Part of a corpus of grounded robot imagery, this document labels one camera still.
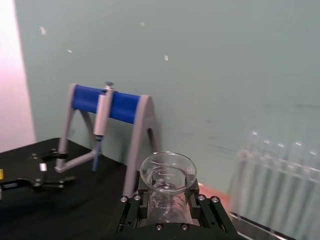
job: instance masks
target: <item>green wall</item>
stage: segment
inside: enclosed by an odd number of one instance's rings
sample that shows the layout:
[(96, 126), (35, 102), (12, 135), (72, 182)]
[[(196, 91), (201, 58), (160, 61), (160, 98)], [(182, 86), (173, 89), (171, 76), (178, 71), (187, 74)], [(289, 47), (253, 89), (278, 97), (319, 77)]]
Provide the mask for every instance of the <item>green wall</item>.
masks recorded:
[[(60, 136), (70, 83), (112, 81), (153, 96), (163, 149), (190, 156), (199, 181), (224, 192), (252, 130), (320, 147), (320, 1), (17, 0), (16, 8), (38, 141)], [(72, 129), (87, 146), (79, 115)], [(130, 133), (111, 121), (103, 154), (123, 162)]]

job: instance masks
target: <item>beaker rim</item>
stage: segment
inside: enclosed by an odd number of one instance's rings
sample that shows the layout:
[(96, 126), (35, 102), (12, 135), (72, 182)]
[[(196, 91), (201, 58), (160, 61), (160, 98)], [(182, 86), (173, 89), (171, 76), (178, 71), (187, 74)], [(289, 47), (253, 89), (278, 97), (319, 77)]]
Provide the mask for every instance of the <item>beaker rim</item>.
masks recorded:
[[(188, 178), (187, 178), (187, 182), (186, 182), (185, 186), (182, 186), (182, 187), (179, 187), (179, 188), (176, 188), (176, 189), (159, 189), (157, 187), (154, 187), (152, 184), (150, 184), (148, 182), (148, 180), (146, 179), (145, 175), (143, 174), (144, 165), (148, 161), (150, 161), (152, 157), (154, 157), (155, 155), (160, 155), (160, 154), (172, 154), (172, 155), (181, 156), (181, 157), (185, 158), (190, 163), (190, 165), (194, 169), (194, 175), (193, 174), (188, 174)], [(192, 186), (192, 184), (194, 184), (194, 182), (197, 179), (197, 168), (196, 168), (195, 163), (188, 156), (185, 156), (185, 155), (183, 155), (181, 153), (177, 153), (177, 152), (173, 152), (173, 151), (159, 151), (159, 152), (154, 152), (152, 155), (148, 156), (143, 161), (143, 163), (141, 164), (141, 167), (140, 167), (140, 177), (141, 177), (142, 181), (147, 185), (147, 187), (152, 189), (153, 191), (161, 192), (161, 193), (168, 193), (168, 194), (170, 194), (170, 193), (176, 194), (176, 193), (179, 193), (179, 192), (186, 191), (187, 189), (189, 189)]]

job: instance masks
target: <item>bolt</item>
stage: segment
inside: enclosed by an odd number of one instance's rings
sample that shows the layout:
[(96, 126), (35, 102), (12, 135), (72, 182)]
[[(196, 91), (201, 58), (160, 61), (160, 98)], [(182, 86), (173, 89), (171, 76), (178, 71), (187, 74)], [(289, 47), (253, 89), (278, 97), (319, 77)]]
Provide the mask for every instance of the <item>bolt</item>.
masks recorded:
[(137, 201), (138, 201), (138, 200), (140, 200), (141, 197), (137, 194), (137, 195), (134, 195), (133, 198), (134, 198), (134, 200), (137, 200)]
[(105, 85), (108, 85), (109, 87), (111, 87), (111, 86), (113, 86), (113, 85), (114, 85), (114, 83), (113, 83), (113, 82), (111, 82), (111, 81), (106, 81), (106, 82), (105, 82)]
[(212, 202), (217, 203), (219, 202), (219, 198), (217, 198), (216, 196), (214, 196), (213, 198), (211, 198)]
[(157, 231), (161, 231), (162, 230), (162, 225), (161, 224), (157, 224), (156, 226), (155, 226), (155, 229), (157, 230)]
[(200, 201), (203, 201), (203, 200), (206, 199), (206, 197), (205, 197), (204, 195), (199, 195), (199, 196), (198, 196), (198, 199), (199, 199)]
[(182, 224), (181, 228), (183, 231), (187, 231), (189, 226), (187, 224)]
[(123, 196), (122, 198), (120, 198), (120, 201), (123, 202), (123, 203), (125, 203), (127, 200), (128, 200), (128, 199), (127, 199), (126, 196)]

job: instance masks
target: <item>black holder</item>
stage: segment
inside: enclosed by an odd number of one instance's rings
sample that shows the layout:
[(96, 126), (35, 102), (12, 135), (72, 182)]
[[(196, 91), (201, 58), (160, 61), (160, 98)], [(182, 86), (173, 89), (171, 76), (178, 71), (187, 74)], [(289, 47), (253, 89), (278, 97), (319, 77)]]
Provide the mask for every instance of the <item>black holder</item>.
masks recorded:
[(148, 188), (139, 179), (138, 194), (122, 196), (103, 240), (242, 240), (217, 196), (206, 198), (199, 194), (196, 180), (185, 193), (192, 219), (188, 223), (162, 223), (140, 226), (148, 215)]
[(60, 191), (66, 185), (71, 184), (76, 179), (74, 176), (65, 177), (59, 180), (49, 180), (47, 179), (47, 171), (41, 171), (41, 164), (47, 164), (47, 162), (67, 158), (68, 154), (60, 154), (56, 151), (49, 151), (44, 154), (37, 156), (39, 160), (30, 161), (28, 164), (31, 164), (31, 168), (38, 168), (36, 176), (34, 178), (29, 178), (25, 176), (12, 177), (10, 180), (0, 180), (0, 200), (2, 199), (2, 192), (7, 190), (13, 190), (17, 188), (29, 187), (36, 192), (42, 191)]

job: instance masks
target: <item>black table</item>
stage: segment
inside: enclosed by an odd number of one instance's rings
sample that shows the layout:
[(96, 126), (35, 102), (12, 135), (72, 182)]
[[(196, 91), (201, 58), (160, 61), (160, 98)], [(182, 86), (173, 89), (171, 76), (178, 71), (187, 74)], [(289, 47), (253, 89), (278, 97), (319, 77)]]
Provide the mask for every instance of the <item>black table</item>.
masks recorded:
[[(0, 169), (10, 175), (31, 173), (28, 161), (32, 154), (58, 148), (53, 138), (0, 153)], [(69, 159), (90, 150), (72, 141)], [(98, 240), (103, 235), (117, 201), (122, 195), (126, 166), (100, 156), (96, 173), (92, 161), (64, 173), (54, 171), (55, 161), (48, 163), (48, 177), (75, 176), (73, 185), (61, 192), (36, 193), (29, 188), (8, 190), (0, 201), (0, 240)]]

